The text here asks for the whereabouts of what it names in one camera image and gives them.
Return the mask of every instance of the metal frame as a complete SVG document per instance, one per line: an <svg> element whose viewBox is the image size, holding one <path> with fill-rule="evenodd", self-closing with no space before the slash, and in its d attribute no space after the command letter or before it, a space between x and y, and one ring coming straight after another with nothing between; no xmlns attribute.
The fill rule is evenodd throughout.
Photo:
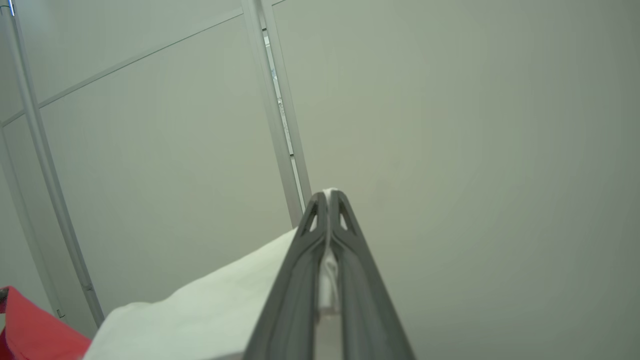
<svg viewBox="0 0 640 360"><path fill-rule="evenodd" d="M287 115L287 125L289 126L289 137L291 138L291 146L293 147L294 159L298 168L298 177L300 179L300 188L302 190L303 201L306 204L311 199L311 185L309 183L309 174L307 172L307 162L302 149L302 140L298 131L298 118L294 108L291 89L289 88L289 78L287 77L287 69L284 65L284 57L282 56L282 48L280 47L280 37L278 36L278 27L273 15L273 5L281 1L260 0L262 5L262 13L267 25L269 33L269 43L271 43L271 54L273 55L273 64L278 74L278 84L280 85L280 95L282 96L282 105Z"/></svg>
<svg viewBox="0 0 640 360"><path fill-rule="evenodd" d="M93 319L99 327L104 321L104 314L102 313L98 296L95 294L89 271L84 263L76 232L67 209L67 203L62 194L56 167L53 163L51 149L49 148L49 142L47 141L47 135L45 134L44 125L42 124L42 118L40 116L40 108L38 107L33 89L33 80L31 79L31 73L29 71L29 62L24 47L24 39L20 32L18 11L15 6L13 7L13 14L14 15L11 16L6 10L3 11L3 8L0 8L0 17L4 23L4 32L13 56L20 96L22 97L24 113L27 118L27 123L29 124L29 132L33 139L40 169L42 170L47 191L51 198L51 204L56 213L58 225L60 226L65 245L71 257L71 262L74 265L76 276L82 287Z"/></svg>
<svg viewBox="0 0 640 360"><path fill-rule="evenodd" d="M296 174L291 161L292 156L289 154L287 139L285 137L285 131L280 117L278 97L276 96L275 88L273 87L273 78L271 77L271 69L269 68L267 49L264 46L262 26L260 25L260 12L256 0L242 0L242 6L244 11L244 21L249 35L249 42L253 49L255 68L258 76L262 74L262 81L259 81L260 92L263 94L262 102L264 103L267 120L269 121L269 130L271 131L273 149L276 154L278 169L280 170L280 179L282 180L282 187L284 189L287 207L289 208L291 226L296 227L302 218L301 199L298 195L298 187L296 186ZM289 113L287 113L287 123L289 123ZM291 126L289 127L289 134L291 137L294 137L294 134L291 133ZM304 165L304 157L302 155L302 151L296 153L297 149L295 148L293 139L292 145L294 146L293 156L296 160L298 177L300 179L300 185L302 186L303 196L308 199L307 195L310 197L310 187L308 186L307 168Z"/></svg>

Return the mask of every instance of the white cloth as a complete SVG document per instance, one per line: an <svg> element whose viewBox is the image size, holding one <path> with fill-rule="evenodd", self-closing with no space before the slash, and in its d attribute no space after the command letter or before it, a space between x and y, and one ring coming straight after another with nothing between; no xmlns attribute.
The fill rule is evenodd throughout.
<svg viewBox="0 0 640 360"><path fill-rule="evenodd" d="M152 304L107 316L86 360L203 360L244 351L295 229Z"/></svg>

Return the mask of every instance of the red cloth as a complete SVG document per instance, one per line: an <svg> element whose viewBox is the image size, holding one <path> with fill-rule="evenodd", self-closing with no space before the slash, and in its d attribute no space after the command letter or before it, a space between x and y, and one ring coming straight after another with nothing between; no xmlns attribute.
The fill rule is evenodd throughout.
<svg viewBox="0 0 640 360"><path fill-rule="evenodd" d="M91 340L40 309L9 286L0 302L6 313L0 334L0 360L78 360Z"/></svg>

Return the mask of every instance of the metal pole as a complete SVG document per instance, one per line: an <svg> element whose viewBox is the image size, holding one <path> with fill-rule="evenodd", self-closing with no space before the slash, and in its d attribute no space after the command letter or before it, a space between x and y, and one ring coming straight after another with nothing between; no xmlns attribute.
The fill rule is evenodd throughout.
<svg viewBox="0 0 640 360"><path fill-rule="evenodd" d="M271 77L271 69L269 68L269 59L267 57L267 48L264 45L264 37L262 35L262 27L260 25L260 15L257 8L256 0L242 0L242 9L244 13L244 23L249 34L249 41L253 49L253 57L258 76L262 74L262 81L259 81L260 92L262 93L262 101L267 111L267 120L269 121L269 131L271 132L271 140L273 148L276 152L276 160L278 169L280 170L280 179L282 180L282 188L284 190L285 200L289 208L289 216L291 217L291 227L298 226L302 218L302 207L300 206L300 197L298 196L298 187L296 186L296 176L291 163L291 155L287 147L287 139L280 117L280 108L278 107L278 96L273 86L273 78Z"/></svg>
<svg viewBox="0 0 640 360"><path fill-rule="evenodd" d="M17 14L15 5L13 6L13 9L9 6L0 7L0 19L2 20L4 33L13 56L15 72L18 85L20 87L20 96L22 97L24 113L27 118L27 123L29 124L29 132L31 133L33 145L35 147L36 154L38 155L40 169L42 169L42 175L44 176L44 181L47 185L51 204L56 212L56 218L58 218L58 224L60 225L62 236L65 239L67 250L71 256L71 262L73 262L76 275L80 281L80 285L82 286L86 301L89 304L89 309L91 310L93 319L98 327L100 327L104 321L104 315L102 314L102 308L100 307L98 297L93 289L93 284L89 277L89 271L84 263L84 258L80 251L80 245L76 238L76 232L67 209L67 203L65 202L65 198L62 194L60 180L58 179L56 168L53 164L51 149L49 148L47 135L44 131L42 118L40 117L40 108L38 107L35 92L33 91L33 83L28 72L28 66L26 65L26 50L24 48L24 42L19 36L16 18L13 16L15 14Z"/></svg>

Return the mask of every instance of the white wall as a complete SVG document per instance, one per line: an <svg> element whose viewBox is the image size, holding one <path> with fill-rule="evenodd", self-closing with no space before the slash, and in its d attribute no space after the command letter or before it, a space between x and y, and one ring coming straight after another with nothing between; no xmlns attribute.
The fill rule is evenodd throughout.
<svg viewBox="0 0 640 360"><path fill-rule="evenodd" d="M273 9L312 190L418 358L640 358L639 2Z"/></svg>
<svg viewBox="0 0 640 360"><path fill-rule="evenodd" d="M34 304L53 314L13 205L5 171L10 170L0 165L0 288L13 286ZM0 315L0 329L3 327L4 315Z"/></svg>

